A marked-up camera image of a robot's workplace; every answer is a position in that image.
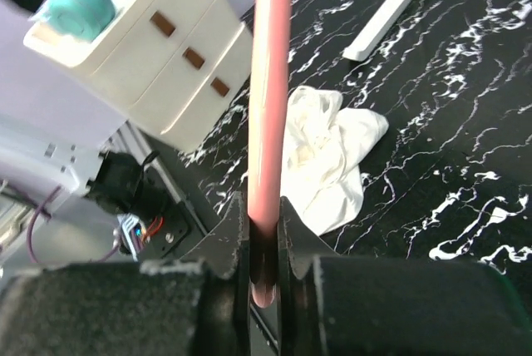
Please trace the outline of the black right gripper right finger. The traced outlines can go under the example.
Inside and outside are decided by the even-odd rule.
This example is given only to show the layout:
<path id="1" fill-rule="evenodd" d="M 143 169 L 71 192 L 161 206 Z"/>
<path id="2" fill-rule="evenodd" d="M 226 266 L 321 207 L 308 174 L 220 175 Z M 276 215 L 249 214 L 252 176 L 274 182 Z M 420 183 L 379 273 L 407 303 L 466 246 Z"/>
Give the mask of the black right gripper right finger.
<path id="1" fill-rule="evenodd" d="M 349 257 L 282 199 L 282 355 L 528 355 L 531 320 L 504 275 L 476 262 Z"/>

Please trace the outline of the white clothes rack foot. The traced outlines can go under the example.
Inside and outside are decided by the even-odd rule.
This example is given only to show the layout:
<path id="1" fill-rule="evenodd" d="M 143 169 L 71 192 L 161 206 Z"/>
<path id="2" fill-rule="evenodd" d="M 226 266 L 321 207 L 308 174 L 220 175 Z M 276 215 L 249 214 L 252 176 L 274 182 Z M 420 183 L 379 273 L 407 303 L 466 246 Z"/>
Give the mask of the white clothes rack foot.
<path id="1" fill-rule="evenodd" d="M 385 0 L 352 43 L 343 50 L 342 57 L 354 62 L 367 59 L 411 1 Z"/>

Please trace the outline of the white tank top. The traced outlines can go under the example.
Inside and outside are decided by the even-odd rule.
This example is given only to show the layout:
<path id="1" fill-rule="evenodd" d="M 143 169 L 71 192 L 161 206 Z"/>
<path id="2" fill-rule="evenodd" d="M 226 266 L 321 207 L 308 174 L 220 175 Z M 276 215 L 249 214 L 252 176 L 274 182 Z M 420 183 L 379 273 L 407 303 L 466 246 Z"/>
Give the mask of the white tank top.
<path id="1" fill-rule="evenodd" d="M 288 99 L 281 194 L 315 235 L 357 217 L 364 200 L 359 165 L 389 128 L 383 115 L 342 101 L 339 91 L 310 86 Z"/>

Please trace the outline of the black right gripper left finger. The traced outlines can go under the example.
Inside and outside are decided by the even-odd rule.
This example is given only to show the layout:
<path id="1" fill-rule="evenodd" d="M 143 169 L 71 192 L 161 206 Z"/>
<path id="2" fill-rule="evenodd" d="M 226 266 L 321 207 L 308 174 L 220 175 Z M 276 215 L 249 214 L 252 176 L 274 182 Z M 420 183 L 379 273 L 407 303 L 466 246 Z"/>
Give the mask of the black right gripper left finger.
<path id="1" fill-rule="evenodd" d="M 246 355 L 249 218 L 224 218 L 180 259 L 16 269 L 1 292 L 4 355 Z"/>

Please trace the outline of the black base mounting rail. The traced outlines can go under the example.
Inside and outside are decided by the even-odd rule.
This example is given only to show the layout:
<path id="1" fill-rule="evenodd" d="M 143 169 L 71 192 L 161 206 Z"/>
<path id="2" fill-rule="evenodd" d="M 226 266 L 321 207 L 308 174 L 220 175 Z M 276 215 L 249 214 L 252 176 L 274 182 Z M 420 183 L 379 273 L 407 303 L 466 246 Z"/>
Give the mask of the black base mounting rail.
<path id="1" fill-rule="evenodd" d="M 126 123 L 100 151 L 86 198 L 119 222 L 119 250 L 135 261 L 178 259 L 220 221 L 178 153 Z"/>

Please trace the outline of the white drawer storage box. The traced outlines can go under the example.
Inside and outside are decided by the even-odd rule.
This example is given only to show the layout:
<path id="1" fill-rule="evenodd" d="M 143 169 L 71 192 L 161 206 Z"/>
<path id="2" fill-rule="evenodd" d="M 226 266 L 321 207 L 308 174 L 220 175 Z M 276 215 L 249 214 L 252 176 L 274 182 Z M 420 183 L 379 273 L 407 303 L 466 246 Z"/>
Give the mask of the white drawer storage box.
<path id="1" fill-rule="evenodd" d="M 227 0 L 113 0 L 111 24 L 84 42 L 36 22 L 24 45 L 148 135 L 200 146 L 251 69 L 253 36 Z"/>

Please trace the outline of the pink hanger with metal hook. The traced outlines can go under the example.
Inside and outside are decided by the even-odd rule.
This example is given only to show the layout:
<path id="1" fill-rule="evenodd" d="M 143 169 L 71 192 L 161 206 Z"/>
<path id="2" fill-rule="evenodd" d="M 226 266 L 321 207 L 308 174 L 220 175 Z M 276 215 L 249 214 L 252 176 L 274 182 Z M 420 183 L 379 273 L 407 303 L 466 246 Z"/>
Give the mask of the pink hanger with metal hook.
<path id="1" fill-rule="evenodd" d="M 270 306 L 275 297 L 275 235 L 288 103 L 291 2 L 255 0 L 254 8 L 247 211 L 254 228 L 252 295 L 260 308 Z"/>

